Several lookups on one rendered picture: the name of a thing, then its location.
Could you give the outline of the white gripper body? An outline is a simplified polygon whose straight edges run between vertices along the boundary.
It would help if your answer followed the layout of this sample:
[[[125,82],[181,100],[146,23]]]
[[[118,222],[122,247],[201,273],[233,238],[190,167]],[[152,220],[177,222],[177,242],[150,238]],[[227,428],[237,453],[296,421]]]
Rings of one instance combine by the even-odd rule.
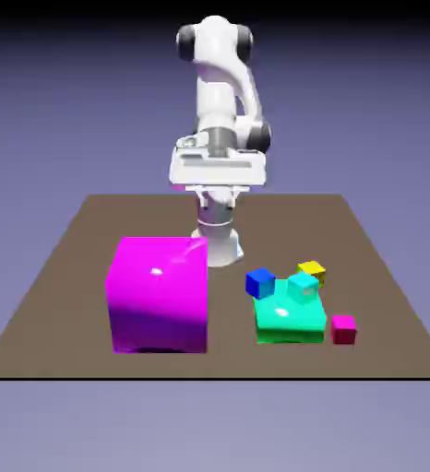
[[[261,152],[228,149],[228,156],[210,157],[205,147],[175,148],[169,180],[185,186],[262,186],[267,179]]]

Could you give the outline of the small blue cube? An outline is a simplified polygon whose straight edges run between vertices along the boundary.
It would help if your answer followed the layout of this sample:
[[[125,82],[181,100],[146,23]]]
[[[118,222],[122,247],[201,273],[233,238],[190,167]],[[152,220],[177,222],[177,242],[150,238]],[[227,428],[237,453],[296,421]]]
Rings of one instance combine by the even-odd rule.
[[[274,294],[276,276],[265,267],[252,270],[245,277],[245,291],[257,300]]]

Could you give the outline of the small yellow cube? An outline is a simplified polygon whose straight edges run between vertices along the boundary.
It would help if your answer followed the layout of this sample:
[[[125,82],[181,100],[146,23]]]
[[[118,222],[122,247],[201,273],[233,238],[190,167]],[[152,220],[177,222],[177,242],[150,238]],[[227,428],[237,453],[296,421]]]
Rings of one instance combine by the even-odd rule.
[[[315,277],[318,281],[319,287],[324,287],[327,270],[318,261],[311,260],[299,263],[297,265],[297,271]]]

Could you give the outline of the small cyan cube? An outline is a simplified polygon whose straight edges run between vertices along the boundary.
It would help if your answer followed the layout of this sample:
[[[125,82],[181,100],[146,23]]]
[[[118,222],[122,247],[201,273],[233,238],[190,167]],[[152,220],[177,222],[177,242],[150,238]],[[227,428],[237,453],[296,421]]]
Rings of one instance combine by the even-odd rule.
[[[318,296],[318,289],[317,278],[305,272],[298,272],[287,279],[287,294],[299,304],[314,301]]]

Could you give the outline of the small pink cube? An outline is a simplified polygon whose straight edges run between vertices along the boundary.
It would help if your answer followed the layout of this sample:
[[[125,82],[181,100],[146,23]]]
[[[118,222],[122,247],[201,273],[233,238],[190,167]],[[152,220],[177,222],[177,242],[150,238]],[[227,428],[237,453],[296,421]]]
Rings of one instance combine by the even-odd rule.
[[[357,335],[355,319],[350,314],[335,314],[331,317],[331,338],[335,345],[353,345]]]

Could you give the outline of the large magenta box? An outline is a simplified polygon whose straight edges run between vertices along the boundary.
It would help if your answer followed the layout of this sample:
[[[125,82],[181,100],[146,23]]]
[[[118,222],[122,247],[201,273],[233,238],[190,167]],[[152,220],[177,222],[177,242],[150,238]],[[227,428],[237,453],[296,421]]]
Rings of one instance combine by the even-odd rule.
[[[208,350],[208,241],[124,237],[105,291],[113,351]]]

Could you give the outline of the large green box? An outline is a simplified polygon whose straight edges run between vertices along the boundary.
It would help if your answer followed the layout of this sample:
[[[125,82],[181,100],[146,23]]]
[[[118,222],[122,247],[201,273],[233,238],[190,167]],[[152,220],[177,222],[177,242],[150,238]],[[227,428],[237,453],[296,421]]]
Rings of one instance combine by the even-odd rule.
[[[273,295],[253,299],[257,343],[322,343],[327,316],[319,293],[314,301],[299,304],[287,294],[287,279],[276,279]]]

